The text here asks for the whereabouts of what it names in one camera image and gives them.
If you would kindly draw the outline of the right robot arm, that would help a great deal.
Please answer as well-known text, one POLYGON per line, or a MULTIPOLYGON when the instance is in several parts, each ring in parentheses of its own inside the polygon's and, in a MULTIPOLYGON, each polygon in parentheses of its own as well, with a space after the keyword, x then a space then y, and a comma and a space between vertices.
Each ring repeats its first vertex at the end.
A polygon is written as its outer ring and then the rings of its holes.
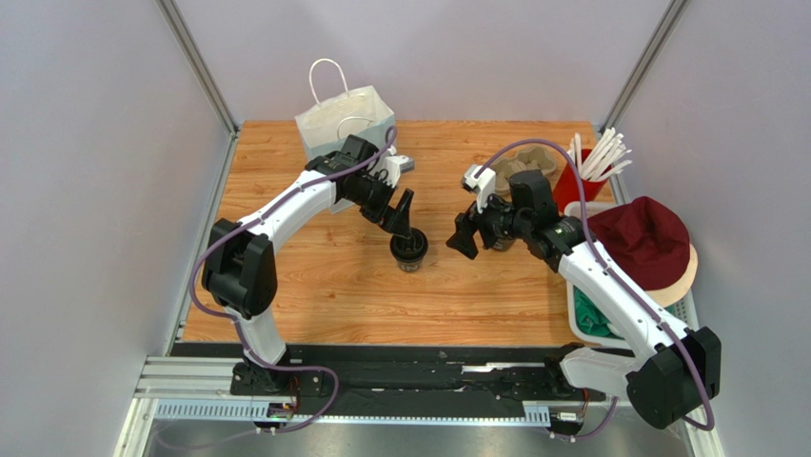
POLYGON ((509 181, 510 198, 495 193, 496 174, 473 165, 462 186, 475 194, 454 221, 448 247, 473 259, 480 248, 522 240, 567 283, 583 292, 628 346, 620 355, 574 345, 556 361, 572 387, 627 401, 650 426, 664 429, 702 407, 714 426, 711 401, 720 393, 722 344, 707 327, 694 330, 659 306, 594 239, 584 219, 563 217, 548 179, 522 171, 509 181))

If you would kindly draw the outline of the single black coffee cup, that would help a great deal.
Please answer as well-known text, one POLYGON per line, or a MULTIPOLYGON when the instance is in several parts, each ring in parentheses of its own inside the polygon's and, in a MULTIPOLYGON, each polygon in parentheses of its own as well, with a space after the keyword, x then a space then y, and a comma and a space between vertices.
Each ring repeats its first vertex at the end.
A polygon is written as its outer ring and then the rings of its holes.
POLYGON ((393 251, 392 255, 397 263, 398 268, 404 272, 415 272, 419 270, 425 258, 425 251, 421 250, 397 250, 393 251))

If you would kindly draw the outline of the black plastic cup lid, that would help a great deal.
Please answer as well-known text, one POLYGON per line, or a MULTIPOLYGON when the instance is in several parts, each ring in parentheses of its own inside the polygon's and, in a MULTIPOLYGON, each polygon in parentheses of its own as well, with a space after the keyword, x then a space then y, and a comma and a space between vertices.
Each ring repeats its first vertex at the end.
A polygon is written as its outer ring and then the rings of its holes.
POLYGON ((428 241, 425 234, 421 230, 412 228, 412 238, 410 240, 402 240, 392 237, 389 242, 389 249, 391 253, 397 250, 421 250, 425 251, 426 254, 428 250, 428 241))

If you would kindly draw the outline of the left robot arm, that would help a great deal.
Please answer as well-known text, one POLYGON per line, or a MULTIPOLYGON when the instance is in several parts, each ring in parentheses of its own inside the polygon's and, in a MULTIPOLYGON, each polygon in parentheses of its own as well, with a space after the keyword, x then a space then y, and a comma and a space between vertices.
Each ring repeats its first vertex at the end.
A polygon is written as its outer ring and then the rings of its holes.
POLYGON ((233 394, 290 394, 297 374, 325 373, 324 368, 290 365, 287 343, 272 311, 279 288, 277 254, 315 216, 334 213, 347 203, 391 235, 390 250, 397 262, 421 262, 427 240, 410 224, 414 193, 405 189, 397 204, 391 202, 402 175, 414 167, 412 158, 396 150, 395 138, 395 129, 390 129, 378 147, 349 135, 338 149, 310 159, 272 201, 237 221, 222 218, 210 229, 208 246, 192 277, 219 309, 202 303, 196 285, 188 290, 194 306, 229 320, 237 331, 244 356, 232 371, 233 394))

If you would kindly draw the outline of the white paper bag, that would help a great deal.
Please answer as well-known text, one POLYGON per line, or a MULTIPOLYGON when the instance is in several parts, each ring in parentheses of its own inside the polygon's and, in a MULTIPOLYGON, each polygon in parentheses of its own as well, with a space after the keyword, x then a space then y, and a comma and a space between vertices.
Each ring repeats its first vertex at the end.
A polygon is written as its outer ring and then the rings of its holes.
POLYGON ((320 99, 313 83, 313 72, 321 63, 336 65, 328 58, 316 60, 308 73, 310 91, 315 105, 295 117, 295 123, 304 146, 307 163, 341 149, 350 135, 362 138, 380 149, 391 136, 389 128, 396 125, 394 111, 372 86, 350 89, 342 69, 338 69, 344 91, 320 99))

